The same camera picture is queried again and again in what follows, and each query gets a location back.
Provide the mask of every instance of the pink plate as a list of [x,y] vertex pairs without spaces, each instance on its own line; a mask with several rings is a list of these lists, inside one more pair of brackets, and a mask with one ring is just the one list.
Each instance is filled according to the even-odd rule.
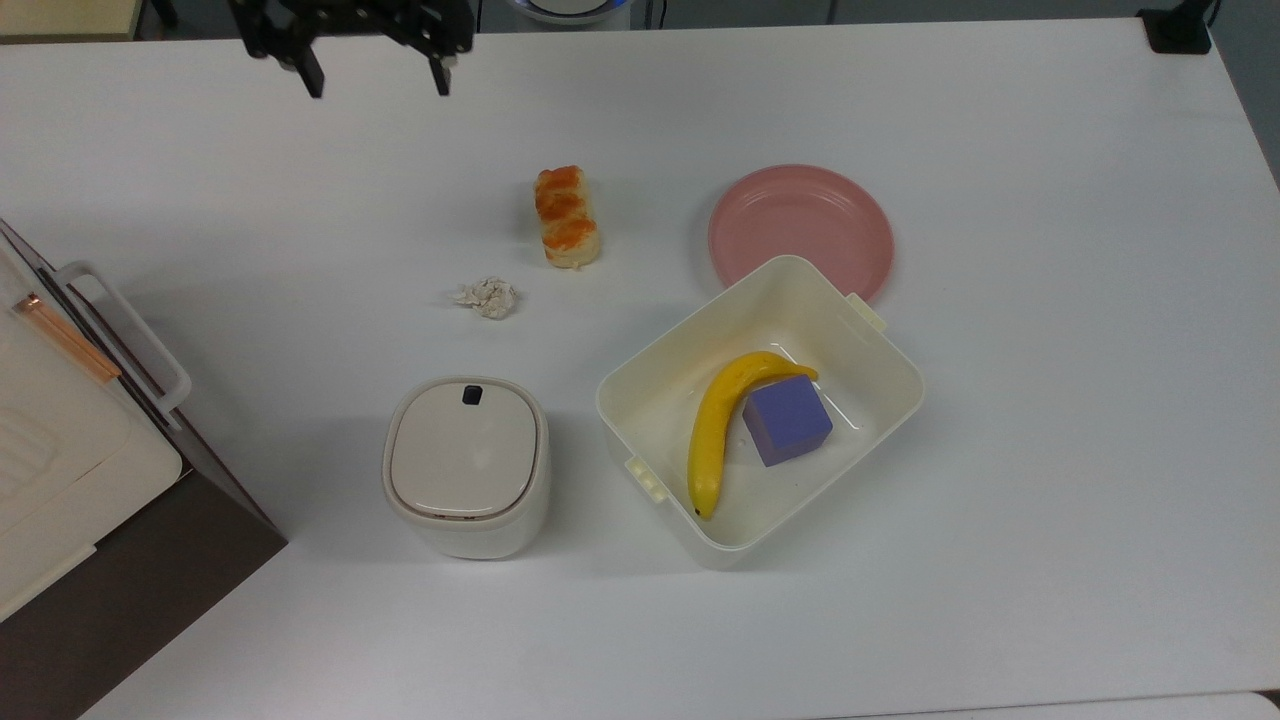
[[845,295],[870,301],[893,265],[893,233],[876,200],[845,176],[776,165],[733,183],[707,231],[724,286],[778,255],[814,264]]

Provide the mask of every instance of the microwave handle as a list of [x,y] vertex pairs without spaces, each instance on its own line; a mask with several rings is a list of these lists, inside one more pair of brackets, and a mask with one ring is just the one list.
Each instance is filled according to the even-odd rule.
[[[168,391],[165,391],[160,397],[152,398],[156,410],[159,410],[163,415],[168,416],[169,413],[173,409],[178,407],[178,405],[182,404],[183,400],[187,400],[187,396],[191,393],[191,375],[188,375],[187,370],[178,364],[178,360],[173,356],[172,352],[169,352],[169,348],[165,347],[163,342],[160,342],[160,338],[156,337],[156,333],[154,333],[151,328],[146,324],[146,322],[142,320],[142,316],[138,315],[138,311],[133,309],[133,305],[131,305],[129,301],[125,300],[123,295],[120,295],[120,291],[115,290],[115,286],[106,282],[106,278],[104,278],[101,273],[97,272],[97,268],[95,268],[92,263],[88,263],[86,260],[76,260],[74,263],[68,263],[67,265],[63,265],[59,270],[54,273],[54,281],[56,281],[58,284],[63,286],[64,290],[70,290],[70,284],[73,282],[86,275],[92,277],[95,281],[97,281],[99,284],[102,286],[102,290],[105,290],[106,293],[111,297],[111,300],[114,300],[115,304],[120,307],[120,310],[124,311],[124,314],[129,318],[129,322],[132,322],[137,327],[137,329],[142,333],[142,337],[145,337],[147,342],[150,342],[154,346],[156,354],[160,356],[161,360],[164,360],[165,365],[168,365],[169,370],[173,373],[174,386]],[[147,395],[150,395],[150,391],[146,388],[146,383],[138,383],[138,386],[143,388],[143,392],[147,392]]]

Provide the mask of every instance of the orange strip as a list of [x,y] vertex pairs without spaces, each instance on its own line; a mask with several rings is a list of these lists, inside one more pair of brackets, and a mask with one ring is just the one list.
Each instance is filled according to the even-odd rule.
[[120,369],[110,357],[102,355],[93,343],[84,340],[84,336],[35,293],[18,302],[14,310],[67,352],[95,380],[105,383],[120,377]]

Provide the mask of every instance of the white plastic container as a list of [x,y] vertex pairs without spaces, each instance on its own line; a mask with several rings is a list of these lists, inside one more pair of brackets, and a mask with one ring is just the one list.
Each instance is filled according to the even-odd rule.
[[550,495],[547,416],[515,383],[429,380],[404,397],[387,436],[383,491],[438,551],[470,560],[534,539]]
[[[700,565],[728,568],[920,406],[924,380],[883,329],[867,304],[846,299],[808,260],[769,260],[604,378],[596,410],[609,452]],[[754,350],[818,370],[835,429],[818,450],[765,468],[736,413],[719,505],[704,521],[687,489],[694,416],[716,373]]]

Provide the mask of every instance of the container handle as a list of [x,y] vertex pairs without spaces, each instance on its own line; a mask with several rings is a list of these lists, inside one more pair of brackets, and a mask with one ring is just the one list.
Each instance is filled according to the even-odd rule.
[[847,300],[849,304],[854,306],[854,310],[858,310],[858,314],[861,315],[864,320],[870,323],[872,328],[874,328],[876,332],[882,333],[884,332],[884,328],[888,327],[888,324],[884,323],[884,320],[876,314],[876,310],[872,310],[870,305],[863,301],[861,297],[858,297],[856,292],[850,292],[849,295],[845,296],[845,300]]
[[654,471],[650,470],[648,465],[645,465],[644,460],[640,460],[639,457],[632,457],[631,460],[623,462],[623,465],[626,466],[627,471],[631,473],[631,477],[635,478],[637,483],[640,483],[640,489],[643,489],[649,496],[650,500],[653,500],[654,502],[662,502],[663,500],[667,500],[668,497],[667,487],[663,486],[662,480],[658,479],[658,475],[655,475]]
[[172,419],[169,419],[169,413],[173,411],[175,407],[178,407],[178,405],[182,404],[183,400],[187,400],[187,396],[191,393],[191,375],[188,375],[187,370],[178,364],[178,360],[173,356],[172,352],[169,352],[169,348],[165,347],[163,342],[160,342],[160,338],[156,337],[156,333],[154,333],[151,328],[147,327],[142,316],[138,315],[138,311],[133,309],[133,305],[131,305],[129,301],[125,300],[123,295],[120,295],[120,291],[115,290],[115,286],[106,282],[106,279],[101,275],[101,273],[97,272],[97,268],[95,268],[92,263],[84,260],[68,263],[67,265],[63,265],[61,269],[54,273],[54,279],[58,282],[58,284],[63,286],[67,290],[70,290],[70,284],[73,282],[86,275],[92,277],[95,281],[97,281],[99,284],[102,286],[102,290],[105,290],[106,293],[111,297],[111,300],[114,300],[115,304],[120,306],[120,310],[124,311],[124,314],[129,318],[129,322],[137,325],[138,332],[142,333],[142,337],[145,337],[147,342],[150,342],[154,346],[156,354],[160,356],[161,360],[164,360],[165,365],[168,365],[169,370],[173,373],[174,375],[173,387],[165,391],[159,397],[152,397],[151,389],[146,383],[141,382],[138,383],[140,389],[142,389],[142,392],[148,396],[151,402],[155,405],[156,410],[159,410],[160,414],[164,415],[165,419],[169,420],[172,424],[173,421]]

